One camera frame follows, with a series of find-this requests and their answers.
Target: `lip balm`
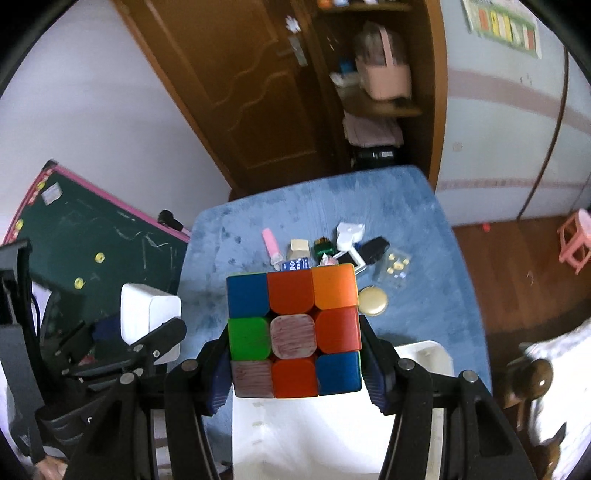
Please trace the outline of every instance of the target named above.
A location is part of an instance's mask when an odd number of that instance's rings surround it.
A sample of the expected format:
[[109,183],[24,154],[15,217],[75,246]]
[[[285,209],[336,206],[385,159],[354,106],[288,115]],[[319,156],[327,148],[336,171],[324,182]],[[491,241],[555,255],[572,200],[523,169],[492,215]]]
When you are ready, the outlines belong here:
[[277,245],[275,235],[273,235],[273,232],[271,232],[270,228],[265,228],[262,231],[262,238],[265,241],[265,246],[267,248],[267,252],[269,253],[269,258],[271,259],[271,265],[273,265],[275,270],[279,271],[285,258],[279,250],[279,245]]

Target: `round gold compact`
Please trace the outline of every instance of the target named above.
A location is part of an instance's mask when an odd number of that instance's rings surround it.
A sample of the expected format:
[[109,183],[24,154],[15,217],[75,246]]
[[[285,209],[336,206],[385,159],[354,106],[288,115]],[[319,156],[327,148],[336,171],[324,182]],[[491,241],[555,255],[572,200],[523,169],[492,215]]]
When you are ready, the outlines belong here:
[[388,306],[388,296],[379,287],[365,287],[359,292],[359,311],[375,317],[383,313]]

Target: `blue table cover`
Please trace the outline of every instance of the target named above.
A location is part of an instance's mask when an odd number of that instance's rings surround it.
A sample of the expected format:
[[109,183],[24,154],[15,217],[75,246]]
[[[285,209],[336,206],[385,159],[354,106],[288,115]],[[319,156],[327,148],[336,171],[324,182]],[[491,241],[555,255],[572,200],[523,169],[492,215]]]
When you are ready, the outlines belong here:
[[[359,289],[378,285],[389,298],[386,311],[369,322],[394,345],[435,340],[453,358],[456,374],[476,371],[491,388],[485,334],[472,282],[432,189],[415,167],[392,167],[313,180],[237,200],[202,212],[181,273],[178,295],[187,337],[179,362],[195,358],[217,338],[228,319],[226,277],[272,271],[261,231],[269,227],[280,248],[291,238],[312,246],[335,237],[339,222],[365,224],[364,240],[383,236],[410,255],[403,288],[376,282],[371,267],[358,277]],[[215,459],[232,460],[231,398],[206,420]]]

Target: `cable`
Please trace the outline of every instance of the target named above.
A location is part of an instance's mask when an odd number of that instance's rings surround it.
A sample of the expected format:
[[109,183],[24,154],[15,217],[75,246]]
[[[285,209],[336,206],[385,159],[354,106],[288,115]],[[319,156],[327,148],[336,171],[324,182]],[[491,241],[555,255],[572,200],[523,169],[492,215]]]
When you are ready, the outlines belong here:
[[35,313],[37,314],[37,338],[41,336],[41,312],[39,310],[39,304],[37,303],[37,298],[33,293],[31,293],[31,300],[33,301],[33,305],[35,306]]

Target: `shelf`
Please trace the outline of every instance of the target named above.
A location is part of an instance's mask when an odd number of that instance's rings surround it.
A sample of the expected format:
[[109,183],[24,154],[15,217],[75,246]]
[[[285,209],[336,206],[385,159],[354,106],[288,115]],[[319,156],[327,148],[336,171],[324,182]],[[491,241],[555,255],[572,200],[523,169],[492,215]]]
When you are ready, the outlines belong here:
[[406,98],[397,98],[396,100],[386,100],[378,102],[373,100],[359,86],[344,87],[336,89],[340,100],[343,103],[343,109],[347,113],[364,117],[411,117],[419,116],[423,112],[411,100]]
[[412,9],[410,4],[403,2],[383,2],[380,4],[356,3],[344,7],[332,7],[321,9],[325,14],[340,14],[344,12],[408,12]]

